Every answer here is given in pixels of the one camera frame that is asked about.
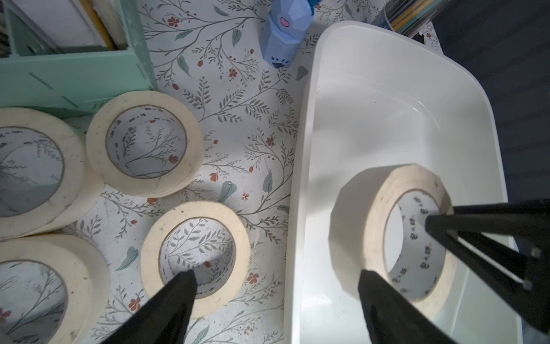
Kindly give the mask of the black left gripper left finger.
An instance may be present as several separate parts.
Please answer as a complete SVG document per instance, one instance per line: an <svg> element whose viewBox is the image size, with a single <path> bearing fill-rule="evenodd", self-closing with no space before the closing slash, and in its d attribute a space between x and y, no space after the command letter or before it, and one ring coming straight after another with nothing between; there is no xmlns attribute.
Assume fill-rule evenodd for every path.
<svg viewBox="0 0 550 344"><path fill-rule="evenodd" d="M180 272L104 343L183 343L197 292L193 271Z"/></svg>

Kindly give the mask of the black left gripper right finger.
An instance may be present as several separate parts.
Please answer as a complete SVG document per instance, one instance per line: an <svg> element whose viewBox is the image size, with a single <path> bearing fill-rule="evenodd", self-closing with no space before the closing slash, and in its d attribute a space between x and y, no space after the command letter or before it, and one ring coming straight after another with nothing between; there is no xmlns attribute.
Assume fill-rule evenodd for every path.
<svg viewBox="0 0 550 344"><path fill-rule="evenodd" d="M378 273L364 269L358 285L372 343L454 343Z"/></svg>

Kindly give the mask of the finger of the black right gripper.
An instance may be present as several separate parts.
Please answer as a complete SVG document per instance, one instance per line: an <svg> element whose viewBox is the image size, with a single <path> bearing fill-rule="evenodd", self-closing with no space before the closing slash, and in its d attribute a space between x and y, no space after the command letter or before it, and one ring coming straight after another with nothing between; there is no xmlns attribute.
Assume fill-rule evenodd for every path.
<svg viewBox="0 0 550 344"><path fill-rule="evenodd" d="M425 230L533 328L549 332L548 214L430 215ZM523 236L535 246L524 255L490 234Z"/></svg>
<svg viewBox="0 0 550 344"><path fill-rule="evenodd" d="M499 204L454 206L456 215L472 214L549 214L549 199Z"/></svg>

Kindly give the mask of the cream masking tape roll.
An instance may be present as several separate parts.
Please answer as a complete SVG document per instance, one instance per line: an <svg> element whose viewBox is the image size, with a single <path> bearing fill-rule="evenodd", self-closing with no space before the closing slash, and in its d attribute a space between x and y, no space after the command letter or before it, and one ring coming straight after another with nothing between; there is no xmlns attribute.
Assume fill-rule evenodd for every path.
<svg viewBox="0 0 550 344"><path fill-rule="evenodd" d="M104 182L84 139L47 113L1 109L1 239L63 228L93 208Z"/></svg>
<svg viewBox="0 0 550 344"><path fill-rule="evenodd" d="M160 198L184 189L205 158L203 132L193 113L156 91L113 98L93 117L86 139L93 169L130 196Z"/></svg>
<svg viewBox="0 0 550 344"><path fill-rule="evenodd" d="M43 234L1 243L2 343L78 343L109 295L107 262L83 239Z"/></svg>
<svg viewBox="0 0 550 344"><path fill-rule="evenodd" d="M402 246L393 267L386 262L386 232L399 211ZM364 170L340 190L332 209L329 250L342 289L359 299L362 270L370 270L432 320L450 294L458 260L425 230L431 215L451 215L441 179L419 165Z"/></svg>
<svg viewBox="0 0 550 344"><path fill-rule="evenodd" d="M233 300L249 272L251 245L243 223L216 202L186 202L151 227L140 254L141 280L153 298L179 272L193 272L197 292L191 318L203 318Z"/></svg>

